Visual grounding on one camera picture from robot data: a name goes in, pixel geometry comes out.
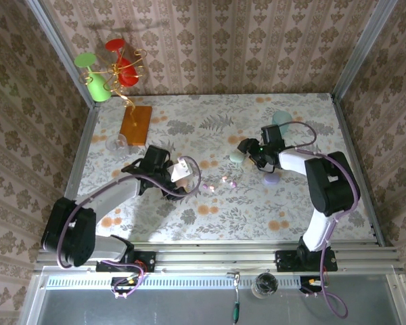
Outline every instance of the patterned tablecloth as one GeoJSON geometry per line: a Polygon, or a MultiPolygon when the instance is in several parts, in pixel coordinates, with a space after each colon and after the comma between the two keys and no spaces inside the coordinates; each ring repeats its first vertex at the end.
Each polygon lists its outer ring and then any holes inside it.
{"type": "MultiPolygon", "coordinates": [[[[241,139],[260,139],[260,128],[271,124],[277,110],[288,111],[318,134],[315,146],[322,152],[343,151],[336,113],[328,94],[271,95],[181,95],[135,98],[136,104],[153,107],[146,147],[166,148],[175,160],[194,157],[202,170],[204,190],[179,202],[162,198],[158,189],[122,203],[106,215],[97,233],[117,234],[134,241],[165,240],[298,240],[308,227],[313,206],[305,176],[277,171],[276,186],[262,183],[263,172],[246,159],[237,165],[229,160],[241,139]],[[222,176],[234,179],[232,188],[222,176]]],[[[78,195],[86,194],[111,180],[121,168],[145,153],[132,147],[131,155],[116,159],[105,149],[108,135],[120,129],[125,108],[120,98],[101,105],[83,171],[78,195]]],[[[312,139],[301,125],[291,125],[284,135],[286,145],[312,139]]],[[[334,239],[373,240],[363,201],[336,228],[334,239]]]]}

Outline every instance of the orange wooden block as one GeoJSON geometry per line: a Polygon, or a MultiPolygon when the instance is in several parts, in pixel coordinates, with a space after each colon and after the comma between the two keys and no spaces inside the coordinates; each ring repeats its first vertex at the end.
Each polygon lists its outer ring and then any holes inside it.
{"type": "Polygon", "coordinates": [[[130,146],[144,146],[148,137],[151,106],[136,106],[133,113],[131,106],[127,106],[123,116],[120,133],[123,134],[130,146]]]}

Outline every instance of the wallpaper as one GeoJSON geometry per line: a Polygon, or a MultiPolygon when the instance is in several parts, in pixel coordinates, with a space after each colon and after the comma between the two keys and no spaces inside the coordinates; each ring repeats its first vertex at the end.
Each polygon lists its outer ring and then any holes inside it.
{"type": "Polygon", "coordinates": [[[396,4],[342,102],[382,231],[406,271],[406,1],[396,4]]]}
{"type": "Polygon", "coordinates": [[[0,0],[0,324],[15,324],[87,107],[23,1],[0,0]]]}
{"type": "Polygon", "coordinates": [[[118,37],[146,49],[129,92],[151,95],[331,92],[377,0],[43,3],[73,56],[115,62],[104,43],[118,37]]]}

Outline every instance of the green handle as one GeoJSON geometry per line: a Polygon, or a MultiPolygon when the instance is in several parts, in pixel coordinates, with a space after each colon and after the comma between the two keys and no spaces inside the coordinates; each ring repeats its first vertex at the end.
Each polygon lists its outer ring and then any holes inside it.
{"type": "Polygon", "coordinates": [[[239,320],[239,302],[235,302],[235,308],[233,309],[233,324],[236,324],[239,320]]]}

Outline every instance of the ventilation grille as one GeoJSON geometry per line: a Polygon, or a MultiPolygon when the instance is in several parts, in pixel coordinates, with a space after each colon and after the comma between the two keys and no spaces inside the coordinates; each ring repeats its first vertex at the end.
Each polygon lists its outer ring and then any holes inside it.
{"type": "MultiPolygon", "coordinates": [[[[299,276],[277,276],[278,289],[300,288],[299,276]]],[[[240,289],[251,287],[255,276],[242,276],[240,289]]],[[[108,278],[87,279],[81,276],[51,276],[48,280],[47,290],[103,290],[110,289],[111,275],[108,278]]],[[[232,289],[233,279],[226,276],[148,276],[140,289],[152,290],[208,290],[232,289]]]]}

